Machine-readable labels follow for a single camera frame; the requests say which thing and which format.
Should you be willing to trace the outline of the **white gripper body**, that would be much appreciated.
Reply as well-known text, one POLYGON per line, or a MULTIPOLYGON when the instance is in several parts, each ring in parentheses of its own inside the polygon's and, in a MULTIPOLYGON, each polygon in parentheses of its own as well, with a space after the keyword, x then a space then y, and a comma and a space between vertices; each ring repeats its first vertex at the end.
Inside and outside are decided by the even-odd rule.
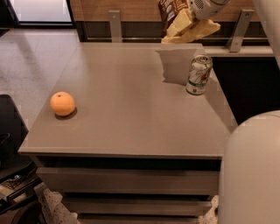
POLYGON ((225 8, 230 0, 190 0, 190 8, 198 20, 207 20, 225 8))

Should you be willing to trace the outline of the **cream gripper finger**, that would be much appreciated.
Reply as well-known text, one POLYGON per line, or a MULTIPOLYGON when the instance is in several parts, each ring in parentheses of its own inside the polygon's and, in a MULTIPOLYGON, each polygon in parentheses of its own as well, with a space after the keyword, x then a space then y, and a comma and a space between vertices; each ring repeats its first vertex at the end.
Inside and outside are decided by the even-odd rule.
POLYGON ((182 40, 186 43, 193 42, 217 32, 220 28, 221 25, 211 19, 200 20, 194 27, 188 29, 182 35, 182 40))
POLYGON ((190 9, 181 10, 167 29, 167 36, 177 37, 193 24, 193 13, 190 9))

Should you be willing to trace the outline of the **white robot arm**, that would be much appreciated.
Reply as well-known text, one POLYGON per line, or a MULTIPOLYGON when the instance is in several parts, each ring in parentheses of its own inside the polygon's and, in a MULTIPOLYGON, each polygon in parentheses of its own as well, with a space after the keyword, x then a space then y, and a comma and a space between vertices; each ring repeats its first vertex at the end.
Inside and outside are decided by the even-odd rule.
POLYGON ((218 224, 280 224, 280 111, 235 129, 221 161, 218 224))

